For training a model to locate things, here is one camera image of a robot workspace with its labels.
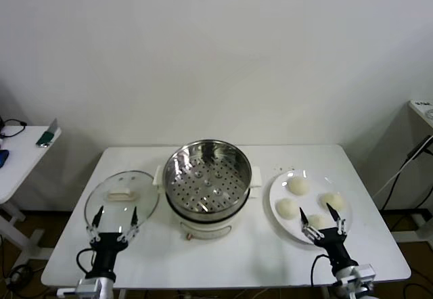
glass lid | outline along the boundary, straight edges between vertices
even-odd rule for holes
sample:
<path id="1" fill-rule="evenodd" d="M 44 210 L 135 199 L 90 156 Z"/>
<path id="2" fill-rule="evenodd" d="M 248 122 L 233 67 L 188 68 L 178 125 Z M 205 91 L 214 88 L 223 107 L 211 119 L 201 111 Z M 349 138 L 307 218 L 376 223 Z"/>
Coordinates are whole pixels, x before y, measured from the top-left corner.
<path id="1" fill-rule="evenodd" d="M 91 236 L 99 233 L 128 235 L 137 230 L 155 211 L 159 194 L 153 176 L 130 170 L 100 183 L 89 195 L 85 220 Z"/>

steamed bun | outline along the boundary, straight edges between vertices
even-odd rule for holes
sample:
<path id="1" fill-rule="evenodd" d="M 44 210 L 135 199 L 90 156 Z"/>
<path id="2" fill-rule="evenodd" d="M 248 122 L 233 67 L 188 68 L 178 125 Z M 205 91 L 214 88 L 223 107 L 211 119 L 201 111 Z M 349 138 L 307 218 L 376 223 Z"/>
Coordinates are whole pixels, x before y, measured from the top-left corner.
<path id="1" fill-rule="evenodd" d="M 289 181 L 289 190 L 297 196 L 303 196 L 310 191 L 309 182 L 303 177 L 292 177 Z"/>
<path id="2" fill-rule="evenodd" d="M 296 201 L 287 198 L 278 201 L 275 208 L 278 214 L 287 220 L 293 219 L 300 214 L 299 205 L 297 205 Z"/>
<path id="3" fill-rule="evenodd" d="M 312 214 L 307 219 L 309 224 L 316 229 L 328 228 L 331 225 L 331 219 L 324 214 Z"/>
<path id="4" fill-rule="evenodd" d="M 346 207 L 343 197 L 338 193 L 325 193 L 320 196 L 320 204 L 327 210 L 326 204 L 329 203 L 330 206 L 337 211 L 341 211 Z"/>

white plate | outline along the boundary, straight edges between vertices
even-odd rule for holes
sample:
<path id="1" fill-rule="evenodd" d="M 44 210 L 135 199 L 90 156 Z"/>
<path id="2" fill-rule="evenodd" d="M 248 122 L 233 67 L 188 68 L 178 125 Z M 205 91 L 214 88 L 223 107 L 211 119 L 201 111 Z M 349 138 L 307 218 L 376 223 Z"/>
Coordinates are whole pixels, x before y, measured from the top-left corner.
<path id="1" fill-rule="evenodd" d="M 292 177 L 302 177 L 308 181 L 310 191 L 305 195 L 295 195 L 289 190 L 289 181 Z M 319 197 L 323 193 L 339 193 L 343 196 L 337 188 L 337 185 L 333 183 L 329 178 L 319 173 L 312 172 L 310 170 L 291 170 L 279 175 L 276 180 L 272 183 L 269 191 L 269 203 L 271 210 L 278 223 L 294 237 L 300 241 L 312 244 L 312 242 L 302 233 L 302 223 L 300 220 L 300 214 L 292 220 L 286 220 L 282 218 L 275 208 L 278 201 L 284 198 L 295 200 L 296 203 L 304 210 L 305 215 L 308 217 L 312 214 L 324 214 L 329 216 L 331 225 L 329 227 L 336 227 L 334 220 L 332 220 L 331 214 L 328 210 L 321 207 Z M 346 232 L 350 230 L 352 225 L 352 208 L 347 200 L 344 198 L 346 208 L 339 211 L 338 214 L 342 219 L 346 219 Z"/>

white table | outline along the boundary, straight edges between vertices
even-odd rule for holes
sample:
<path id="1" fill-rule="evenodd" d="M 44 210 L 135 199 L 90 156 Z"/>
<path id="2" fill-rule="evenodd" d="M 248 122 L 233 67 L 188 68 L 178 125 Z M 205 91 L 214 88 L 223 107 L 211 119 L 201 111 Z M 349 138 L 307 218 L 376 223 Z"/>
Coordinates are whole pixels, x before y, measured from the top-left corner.
<path id="1" fill-rule="evenodd" d="M 323 250 L 293 240 L 269 218 L 264 206 L 273 178 L 292 168 L 319 170 L 337 181 L 352 203 L 354 223 L 347 250 L 360 264 L 370 263 L 377 281 L 406 279 L 409 266 L 382 220 L 352 164 L 338 145 L 244 146 L 251 165 L 259 166 L 263 187 L 248 200 L 239 226 L 220 239 L 187 241 L 164 196 L 141 227 L 135 241 L 119 253 L 116 288 L 255 288 L 309 285 L 310 269 Z M 85 200 L 98 183 L 124 170 L 154 174 L 175 147 L 116 147 L 102 155 L 46 266 L 42 282 L 74 286 L 83 277 L 76 253 L 89 247 L 85 232 Z M 90 255 L 82 257 L 89 262 Z M 315 284 L 335 282 L 330 265 L 319 261 Z"/>
<path id="2" fill-rule="evenodd" d="M 6 126 L 1 132 L 12 135 L 21 128 L 21 126 Z M 27 238 L 14 227 L 14 223 L 17 220 L 23 221 L 25 216 L 11 202 L 8 202 L 50 148 L 36 146 L 36 142 L 47 128 L 48 126 L 27 126 L 19 135 L 5 138 L 1 145 L 1 149 L 9 150 L 9 158 L 0 168 L 0 204 L 12 219 L 7 221 L 0 216 L 0 233 L 21 249 L 21 254 L 14 266 L 24 264 L 29 259 L 47 260 L 53 250 L 52 248 L 40 248 L 37 245 L 43 235 L 43 229 L 36 229 L 30 238 Z M 60 133 L 61 130 L 58 129 L 52 143 L 60 136 Z"/>

floor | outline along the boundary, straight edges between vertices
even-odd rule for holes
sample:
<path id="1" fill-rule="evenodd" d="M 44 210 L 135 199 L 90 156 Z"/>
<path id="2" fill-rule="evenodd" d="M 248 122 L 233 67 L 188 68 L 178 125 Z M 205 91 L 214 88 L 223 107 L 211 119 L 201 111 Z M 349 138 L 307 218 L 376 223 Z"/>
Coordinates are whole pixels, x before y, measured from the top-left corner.
<path id="1" fill-rule="evenodd" d="M 397 219 L 401 216 L 390 215 L 386 216 L 385 220 L 388 226 L 392 226 Z M 49 213 L 38 213 L 38 214 L 27 214 L 27 219 L 23 223 L 16 223 L 16 227 L 21 230 L 25 235 L 30 236 L 32 231 L 36 228 L 44 228 L 46 230 L 40 245 L 43 247 L 54 247 L 59 239 L 62 230 L 66 223 L 68 222 L 68 214 L 49 214 Z M 401 221 L 401 223 L 396 228 L 397 231 L 404 230 L 414 230 L 415 224 L 410 217 Z M 400 249 L 405 255 L 407 262 L 411 267 L 417 271 L 423 273 L 430 280 L 433 280 L 433 251 L 427 245 L 427 243 L 410 243 L 410 244 L 400 244 Z M 10 244 L 8 241 L 5 242 L 5 261 L 4 269 L 7 273 L 15 259 L 19 255 L 19 250 Z M 42 261 L 31 261 L 30 265 L 33 269 L 42 268 L 46 262 Z M 42 270 L 35 273 L 32 281 L 20 292 L 22 296 L 34 296 L 35 294 L 40 294 L 46 288 L 41 284 Z M 378 298 L 403 298 L 403 287 L 408 283 L 419 283 L 426 286 L 428 289 L 433 291 L 433 286 L 428 283 L 423 277 L 419 276 L 417 273 L 413 273 L 409 280 L 402 282 L 387 282 L 387 283 L 375 283 L 374 296 Z M 252 299 L 261 290 L 206 290 L 206 291 L 165 291 L 165 290 L 150 290 L 146 291 L 128 291 L 128 299 L 175 299 L 184 298 L 187 295 L 194 297 L 207 297 L 207 298 L 220 298 L 220 299 Z M 7 293 L 5 284 L 2 282 L 0 284 L 0 299 L 9 299 L 11 294 Z M 258 299 L 280 299 L 280 298 L 321 298 L 321 292 L 318 288 L 282 288 L 282 289 L 271 289 L 257 296 Z M 407 298 L 429 298 L 431 295 L 426 293 L 424 290 L 418 287 L 410 287 L 407 292 Z"/>

